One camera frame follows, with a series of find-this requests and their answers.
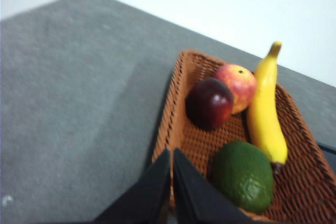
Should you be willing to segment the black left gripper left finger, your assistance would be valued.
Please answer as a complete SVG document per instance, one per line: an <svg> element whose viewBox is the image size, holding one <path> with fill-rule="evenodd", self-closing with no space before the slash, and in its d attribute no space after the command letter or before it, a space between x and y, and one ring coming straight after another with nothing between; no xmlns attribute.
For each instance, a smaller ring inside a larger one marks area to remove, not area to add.
<svg viewBox="0 0 336 224"><path fill-rule="evenodd" d="M142 177L93 222L156 223L169 199L170 174L170 151L165 149Z"/></svg>

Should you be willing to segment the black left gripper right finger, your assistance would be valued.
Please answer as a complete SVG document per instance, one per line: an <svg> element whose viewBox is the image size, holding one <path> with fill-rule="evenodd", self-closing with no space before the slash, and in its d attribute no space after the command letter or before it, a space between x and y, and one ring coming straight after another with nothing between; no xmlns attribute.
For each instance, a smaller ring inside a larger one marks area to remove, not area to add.
<svg viewBox="0 0 336 224"><path fill-rule="evenodd" d="M173 187L178 223L253 223L176 148Z"/></svg>

